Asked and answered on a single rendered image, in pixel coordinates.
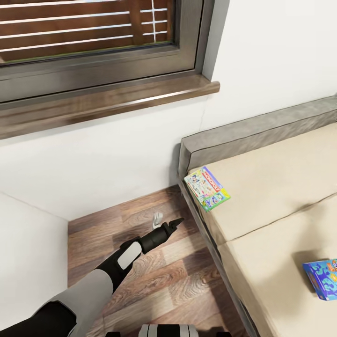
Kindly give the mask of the board game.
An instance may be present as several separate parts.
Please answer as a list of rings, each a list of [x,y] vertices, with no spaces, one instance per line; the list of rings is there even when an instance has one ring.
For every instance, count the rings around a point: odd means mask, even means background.
[[[206,166],[186,176],[184,181],[206,213],[231,198]]]
[[[302,264],[320,300],[337,300],[337,259]]]

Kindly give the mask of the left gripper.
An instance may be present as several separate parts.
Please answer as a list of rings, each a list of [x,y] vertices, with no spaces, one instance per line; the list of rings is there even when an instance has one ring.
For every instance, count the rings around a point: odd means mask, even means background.
[[[169,225],[164,222],[161,227],[153,230],[152,232],[148,233],[151,237],[154,248],[158,247],[159,245],[165,243],[169,237],[174,233],[177,229],[177,226],[184,221],[184,218],[176,219],[169,222]]]

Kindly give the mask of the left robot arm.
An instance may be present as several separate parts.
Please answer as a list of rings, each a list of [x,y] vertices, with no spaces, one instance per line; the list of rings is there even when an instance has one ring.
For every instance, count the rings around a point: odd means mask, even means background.
[[[152,232],[124,242],[87,276],[45,302],[22,322],[0,331],[0,337],[85,337],[107,301],[132,269],[133,261],[165,243],[184,218],[164,222],[154,214]]]

